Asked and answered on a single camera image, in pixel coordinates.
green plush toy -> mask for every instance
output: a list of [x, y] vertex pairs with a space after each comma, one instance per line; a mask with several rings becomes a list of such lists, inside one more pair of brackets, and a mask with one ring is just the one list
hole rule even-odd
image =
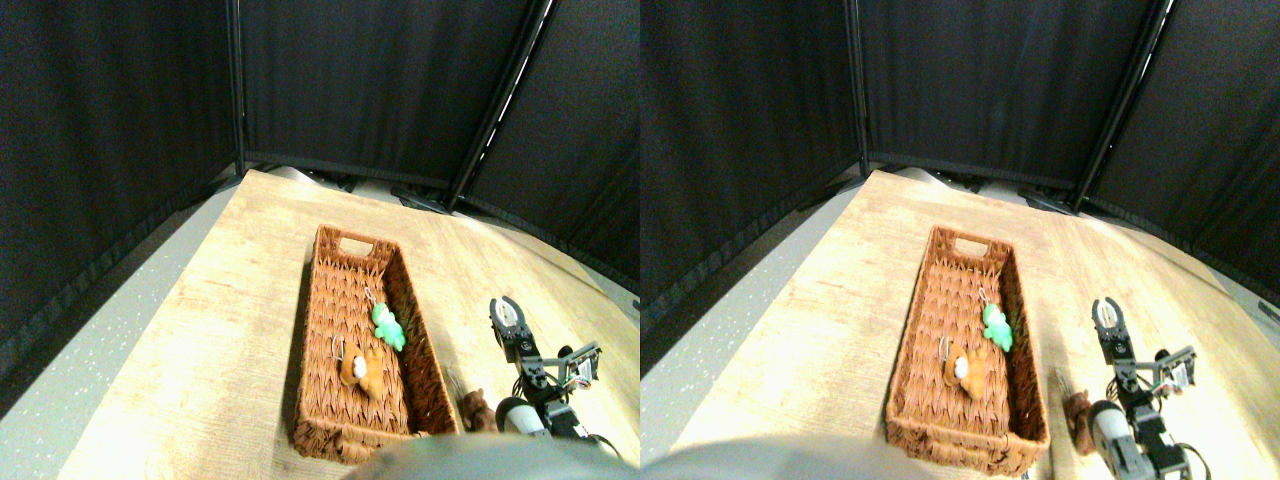
[[1014, 346], [1014, 329], [1009, 326], [1005, 314], [1000, 311], [996, 303], [987, 303], [987, 308], [982, 311], [982, 323], [987, 324], [987, 329], [982, 330], [982, 335], [996, 342], [1005, 352], [1009, 352], [1009, 348]]
[[374, 323], [378, 324], [378, 328], [374, 329], [374, 337], [381, 338], [397, 352], [404, 348], [404, 329], [396, 323], [396, 314], [387, 308], [387, 303], [374, 306]]

wicker basket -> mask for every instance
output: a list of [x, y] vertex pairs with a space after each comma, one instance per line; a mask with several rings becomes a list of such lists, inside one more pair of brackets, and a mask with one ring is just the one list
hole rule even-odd
[[[372, 244], [369, 255], [339, 247], [342, 238]], [[404, 329], [402, 352], [374, 337], [365, 287], [387, 302]], [[388, 361], [387, 396], [374, 402], [360, 387], [346, 387], [334, 358], [342, 348], [380, 348]], [[330, 225], [316, 232], [311, 260], [302, 376], [293, 445], [307, 457], [360, 463], [384, 445], [413, 436], [458, 431], [444, 378], [422, 321], [399, 246]]]
[[[957, 238], [986, 244], [987, 252], [963, 253], [956, 250]], [[979, 287], [1012, 326], [1009, 353], [982, 334]], [[952, 348], [988, 349], [989, 381], [979, 399], [943, 383], [938, 357], [943, 335], [954, 342]], [[888, 442], [914, 458], [988, 475], [1021, 475], [1050, 442], [1034, 344], [1014, 247], [933, 227], [890, 383], [884, 413]]]

brown plush toy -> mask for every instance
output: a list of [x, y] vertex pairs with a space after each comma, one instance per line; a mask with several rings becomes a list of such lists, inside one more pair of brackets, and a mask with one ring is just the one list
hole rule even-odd
[[951, 347], [954, 344], [947, 346], [951, 355], [943, 365], [942, 381], [952, 387], [960, 385], [969, 393], [969, 398], [982, 398], [987, 392], [987, 351], [978, 348], [966, 355], [961, 348]]
[[387, 397], [387, 383], [383, 381], [383, 355], [381, 348], [370, 348], [369, 353], [365, 355], [365, 365], [367, 367], [365, 378], [360, 379], [360, 388], [365, 389], [369, 398], [375, 402]]
[[484, 399], [484, 389], [467, 393], [458, 402], [462, 413], [462, 425], [467, 431], [493, 431], [498, 433], [498, 421], [494, 419], [493, 408]]
[[1089, 431], [1089, 390], [1076, 392], [1062, 401], [1062, 412], [1066, 413], [1066, 428], [1071, 431], [1071, 443], [1075, 452], [1087, 456], [1096, 451], [1092, 433]]
[[381, 401], [387, 396], [387, 385], [383, 383], [384, 357], [376, 347], [370, 348], [367, 353], [360, 348], [347, 348], [342, 356], [342, 370], [338, 371], [338, 378], [347, 387], [360, 384], [369, 398]]

wood grain surface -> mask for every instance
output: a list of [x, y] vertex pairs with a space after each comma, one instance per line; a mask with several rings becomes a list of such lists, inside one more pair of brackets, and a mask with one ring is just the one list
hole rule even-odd
[[[763, 434], [844, 434], [938, 477], [983, 477], [908, 460], [884, 443], [890, 376], [937, 224], [1018, 251], [1052, 436], [1033, 477], [1110, 477], [1097, 454], [1071, 448], [1059, 380], [1103, 397], [1112, 370], [1089, 308], [1106, 296], [1123, 307], [1140, 358], [1187, 344], [1198, 353], [1197, 385], [1164, 406], [1174, 438], [1197, 447], [1219, 477], [1280, 477], [1280, 353], [1201, 262], [1100, 220], [879, 172], [765, 311], [673, 451]], [[1198, 472], [1198, 460], [1190, 462]]]
[[[445, 376], [467, 390], [484, 388], [493, 406], [509, 392], [516, 367], [494, 342], [490, 298], [520, 302], [543, 351], [599, 342], [600, 381], [575, 394], [572, 406], [584, 426], [639, 461], [639, 330], [566, 256], [476, 220], [250, 172], [60, 477], [314, 479], [349, 471], [298, 456], [287, 436], [305, 265], [320, 224], [399, 242]], [[465, 393], [449, 388], [454, 402]]]

black curtain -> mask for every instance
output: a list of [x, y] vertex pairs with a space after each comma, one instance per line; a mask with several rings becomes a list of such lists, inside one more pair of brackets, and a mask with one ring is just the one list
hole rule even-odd
[[870, 160], [1074, 188], [1140, 1], [860, 0]]
[[854, 165], [846, 12], [836, 1], [643, 3], [641, 335]]
[[1179, 1], [1089, 201], [1280, 303], [1280, 4]]
[[447, 187], [529, 1], [246, 1], [248, 159]]
[[[58, 324], [61, 315], [84, 289], [230, 164], [225, 9], [224, 3], [5, 4], [5, 392], [20, 394], [14, 385], [38, 372], [38, 366], [14, 369], [28, 353], [56, 352], [60, 346], [45, 335], [65, 326]], [[18, 374], [24, 376], [14, 379]]]
[[556, 6], [465, 201], [636, 292], [637, 5]]

